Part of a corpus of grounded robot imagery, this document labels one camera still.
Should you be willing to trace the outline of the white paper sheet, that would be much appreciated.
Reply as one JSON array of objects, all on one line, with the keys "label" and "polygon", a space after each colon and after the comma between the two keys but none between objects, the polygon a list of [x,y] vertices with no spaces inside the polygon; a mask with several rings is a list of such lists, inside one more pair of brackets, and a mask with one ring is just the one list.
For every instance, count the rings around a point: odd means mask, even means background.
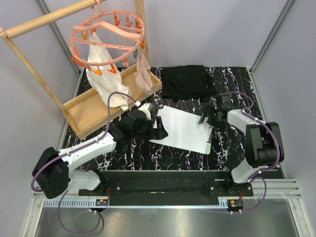
[{"label": "white paper sheet", "polygon": [[169,106],[159,109],[157,116],[162,118],[168,137],[163,140],[151,140],[151,142],[206,154],[205,149],[210,126],[206,122],[198,124],[200,116]]}]

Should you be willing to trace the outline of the green clipboard folder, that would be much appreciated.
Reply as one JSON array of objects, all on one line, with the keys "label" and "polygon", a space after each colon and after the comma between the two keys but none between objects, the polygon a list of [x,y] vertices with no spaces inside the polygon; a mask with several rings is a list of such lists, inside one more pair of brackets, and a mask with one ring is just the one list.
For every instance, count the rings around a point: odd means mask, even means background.
[{"label": "green clipboard folder", "polygon": [[212,136],[213,136],[213,127],[210,126],[209,131],[208,131],[208,140],[206,142],[206,149],[205,149],[205,153],[207,155],[210,154],[210,151],[211,151]]}]

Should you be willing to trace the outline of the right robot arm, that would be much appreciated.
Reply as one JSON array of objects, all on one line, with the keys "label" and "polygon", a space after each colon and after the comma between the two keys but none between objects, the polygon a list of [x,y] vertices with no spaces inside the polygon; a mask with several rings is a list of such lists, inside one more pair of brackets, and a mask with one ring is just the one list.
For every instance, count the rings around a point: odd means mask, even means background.
[{"label": "right robot arm", "polygon": [[238,92],[217,95],[215,106],[205,105],[198,124],[207,122],[213,132],[221,132],[227,125],[232,125],[245,135],[245,158],[232,169],[230,180],[224,183],[225,192],[235,196],[241,191],[241,184],[251,182],[256,175],[272,170],[283,162],[284,148],[279,124],[260,120],[247,113],[246,110],[254,105],[249,96],[249,107],[235,106],[231,94]]}]

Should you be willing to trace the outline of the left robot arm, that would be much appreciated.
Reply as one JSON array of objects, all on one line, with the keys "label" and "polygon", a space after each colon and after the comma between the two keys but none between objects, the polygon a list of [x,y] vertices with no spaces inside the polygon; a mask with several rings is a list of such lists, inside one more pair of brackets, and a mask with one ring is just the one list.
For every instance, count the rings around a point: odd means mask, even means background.
[{"label": "left robot arm", "polygon": [[66,191],[84,190],[100,196],[107,193],[106,178],[97,170],[77,168],[88,161],[114,151],[120,143],[141,137],[162,140],[168,136],[162,118],[151,120],[151,103],[132,111],[118,124],[107,125],[106,130],[76,146],[55,150],[45,149],[32,172],[32,189],[44,193],[47,199],[56,198]]}]

